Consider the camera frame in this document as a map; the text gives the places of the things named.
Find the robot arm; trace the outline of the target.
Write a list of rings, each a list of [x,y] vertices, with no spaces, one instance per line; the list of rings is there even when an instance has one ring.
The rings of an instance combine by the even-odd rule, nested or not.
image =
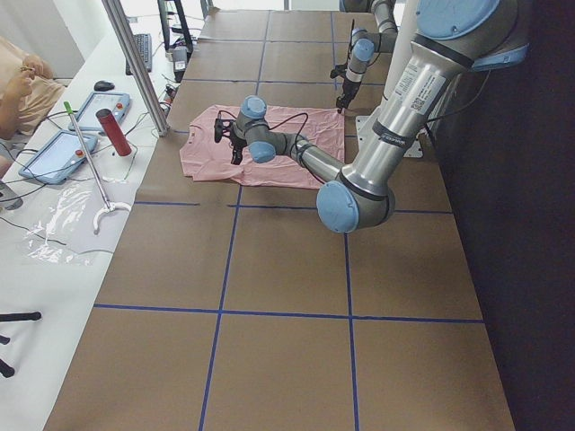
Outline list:
[[[336,99],[336,108],[342,112],[356,97],[363,77],[374,62],[374,55],[391,54],[398,36],[398,27],[394,19],[395,1],[365,0],[339,1],[340,11],[346,13],[372,13],[376,20],[377,32],[351,24],[347,58],[343,64],[336,65],[330,72],[330,78],[343,78],[342,93]]]
[[[532,3],[529,1],[410,1],[400,22],[390,1],[346,1],[348,11],[366,11],[378,31],[353,31],[346,64],[334,74],[344,79],[337,100],[349,106],[372,56],[391,54],[402,66],[389,77],[380,105],[360,129],[358,154],[343,163],[311,144],[302,134],[273,131],[263,99],[244,99],[235,119],[218,119],[216,138],[227,138],[233,163],[248,151],[257,163],[292,158],[322,181],[316,198],[323,224],[349,233],[385,222],[394,211],[388,180],[453,79],[465,72],[514,66],[526,56]]]

